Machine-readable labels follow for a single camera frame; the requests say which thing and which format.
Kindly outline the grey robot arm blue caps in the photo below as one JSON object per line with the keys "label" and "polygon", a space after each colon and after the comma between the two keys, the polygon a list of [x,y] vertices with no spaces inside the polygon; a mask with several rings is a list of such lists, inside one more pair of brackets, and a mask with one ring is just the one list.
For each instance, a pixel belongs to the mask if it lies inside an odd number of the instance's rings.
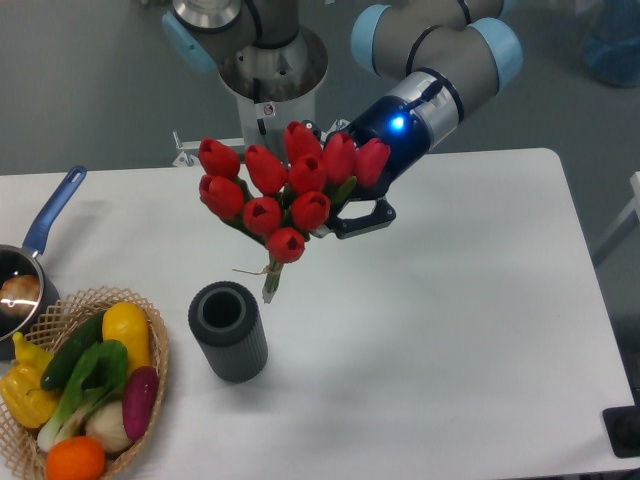
{"label": "grey robot arm blue caps", "polygon": [[[353,202],[373,211],[344,219],[334,207],[319,236],[349,238],[389,225],[390,185],[491,97],[522,66],[522,47],[501,20],[507,1],[412,1],[372,5],[356,19],[350,48],[356,62],[394,87],[355,119],[335,123],[357,145],[379,138],[391,149],[377,184],[359,187]],[[323,41],[301,25],[295,1],[177,1],[163,29],[192,68],[217,71],[235,96],[242,128],[236,149],[284,149],[292,120],[311,122],[325,79]]]}

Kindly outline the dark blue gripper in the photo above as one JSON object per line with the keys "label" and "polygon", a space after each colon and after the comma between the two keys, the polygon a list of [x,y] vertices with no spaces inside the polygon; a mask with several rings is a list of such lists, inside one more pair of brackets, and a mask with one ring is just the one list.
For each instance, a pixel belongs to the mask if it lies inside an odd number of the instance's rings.
{"label": "dark blue gripper", "polygon": [[[396,96],[387,95],[379,99],[366,111],[349,121],[337,119],[327,129],[322,130],[315,122],[305,119],[302,124],[320,143],[327,143],[336,132],[348,127],[348,132],[358,147],[373,138],[379,138],[390,147],[390,156],[379,179],[372,187],[357,187],[356,198],[374,198],[385,195],[400,175],[418,161],[431,147],[431,134],[423,120],[411,114],[406,108],[408,102]],[[355,218],[343,218],[340,213],[349,204],[347,201],[339,210],[333,209],[321,226],[321,237],[333,234],[338,239],[349,239],[388,227],[396,219],[396,211],[384,198],[374,200],[371,211]]]}

